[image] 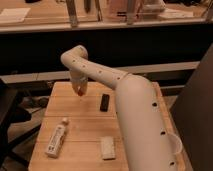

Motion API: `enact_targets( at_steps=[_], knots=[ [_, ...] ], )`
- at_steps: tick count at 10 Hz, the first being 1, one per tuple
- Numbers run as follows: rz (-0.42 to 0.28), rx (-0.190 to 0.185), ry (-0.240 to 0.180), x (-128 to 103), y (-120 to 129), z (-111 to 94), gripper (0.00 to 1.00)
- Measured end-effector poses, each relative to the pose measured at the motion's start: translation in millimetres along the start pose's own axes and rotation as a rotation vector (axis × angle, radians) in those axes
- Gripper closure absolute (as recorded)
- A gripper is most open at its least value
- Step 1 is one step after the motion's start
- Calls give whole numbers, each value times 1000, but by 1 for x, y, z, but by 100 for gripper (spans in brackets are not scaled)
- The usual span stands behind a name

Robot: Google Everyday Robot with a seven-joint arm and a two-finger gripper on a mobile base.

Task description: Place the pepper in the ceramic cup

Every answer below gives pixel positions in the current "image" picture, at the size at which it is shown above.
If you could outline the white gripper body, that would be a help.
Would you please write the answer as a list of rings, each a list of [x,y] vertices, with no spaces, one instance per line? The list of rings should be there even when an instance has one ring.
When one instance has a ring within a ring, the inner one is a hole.
[[[78,93],[78,90],[82,90],[84,95],[86,94],[88,78],[84,74],[77,71],[72,71],[71,82],[73,90],[76,94]]]

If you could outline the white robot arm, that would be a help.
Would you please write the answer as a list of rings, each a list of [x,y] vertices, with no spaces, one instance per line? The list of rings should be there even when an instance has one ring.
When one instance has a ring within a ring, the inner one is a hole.
[[[129,171],[178,171],[175,155],[148,79],[88,60],[78,45],[61,55],[73,89],[84,94],[89,78],[115,91],[115,106]]]

